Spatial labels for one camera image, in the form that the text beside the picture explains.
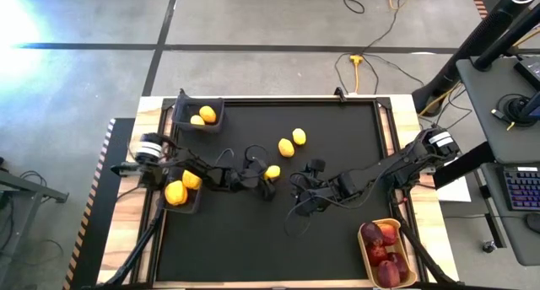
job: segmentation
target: black mat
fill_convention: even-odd
[[[299,238],[284,233],[294,205],[288,177],[311,158],[327,161],[325,176],[375,163],[382,157],[373,103],[227,106],[220,134],[182,133],[180,144],[213,162],[233,148],[240,165],[243,150],[261,144],[282,169],[272,202],[252,193],[204,191],[199,213],[167,212],[157,271],[158,281],[250,282],[364,279],[356,234],[359,225],[389,217],[383,192],[373,192],[360,209],[329,207],[311,219]],[[292,140],[301,127],[307,144],[293,158],[278,155],[278,141]]]

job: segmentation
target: yellow lemon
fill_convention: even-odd
[[[278,143],[278,149],[284,157],[290,158],[294,155],[293,143],[289,139],[282,138]]]
[[[193,115],[189,122],[191,122],[192,125],[204,126],[204,119],[199,115]]]
[[[216,112],[212,110],[212,108],[209,105],[203,106],[199,110],[199,115],[204,119],[207,123],[214,123],[216,122]]]
[[[304,130],[298,128],[293,131],[293,140],[297,145],[301,146],[305,144],[305,132]]]
[[[275,179],[281,173],[281,169],[277,165],[272,165],[264,172],[264,179]]]
[[[165,199],[169,204],[178,206],[187,201],[187,190],[181,181],[173,181],[165,187]]]
[[[182,183],[187,189],[199,190],[203,180],[188,170],[184,170],[182,174]]]

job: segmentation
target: red apple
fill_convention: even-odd
[[[378,266],[382,261],[388,260],[386,248],[383,246],[368,244],[368,246],[365,247],[365,251],[368,254],[368,259],[372,266]]]
[[[390,252],[388,253],[388,260],[396,265],[396,268],[399,271],[399,280],[402,282],[406,281],[408,279],[408,266],[407,262],[403,258],[403,255]]]
[[[382,244],[385,246],[393,245],[397,242],[397,231],[396,229],[388,224],[388,223],[381,223],[379,224],[379,228],[382,232]]]
[[[399,286],[399,272],[393,262],[384,260],[379,264],[377,272],[379,285],[384,288],[393,288]]]
[[[360,229],[362,238],[367,244],[382,245],[382,232],[379,226],[374,223],[365,223]]]

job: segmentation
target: concrete floor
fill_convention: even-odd
[[[71,194],[64,205],[47,203],[40,209],[28,241],[54,239],[67,253],[46,266],[21,266],[8,286],[58,289],[106,124],[114,117],[135,116],[153,52],[9,50],[2,45],[156,43],[169,0],[3,1],[0,154],[15,174],[35,169],[51,187]],[[360,1],[366,6],[362,15],[348,11],[342,0],[178,0],[167,43],[366,46],[387,29],[392,14],[386,0]],[[473,0],[408,0],[394,30],[378,46],[457,47],[479,22]],[[380,55],[425,83],[449,58]],[[166,51],[152,95],[175,95],[179,88],[193,95],[331,94],[339,85],[333,70],[337,58],[336,53]],[[377,58],[368,59],[381,78],[379,94],[408,94],[419,87]],[[353,89],[353,68],[346,59],[339,68],[346,87]],[[360,67],[360,81],[360,93],[372,94],[375,77],[366,64]],[[456,102],[471,106],[466,94]],[[448,126],[461,114],[450,108],[440,124]],[[451,132],[464,151],[484,140],[474,114]],[[478,243],[489,239],[484,220],[448,220],[447,228],[462,281],[537,288],[540,269],[518,265],[511,249],[480,252]],[[56,252],[53,246],[42,249]]]

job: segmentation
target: black pole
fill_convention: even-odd
[[[456,68],[456,62],[470,56],[481,55],[489,46],[503,35],[512,24],[512,21],[530,3],[516,3],[513,0],[500,0],[495,8],[482,20],[482,22],[467,37],[457,52],[442,67],[439,73],[424,87],[413,92],[414,107],[420,113],[432,99],[436,99],[460,82]],[[431,110],[426,116],[435,116],[440,112],[440,101],[435,110]]]
[[[500,37],[475,62],[474,67],[485,70],[500,55],[505,54],[521,37],[532,30],[540,22],[540,5],[515,24],[506,34]]]

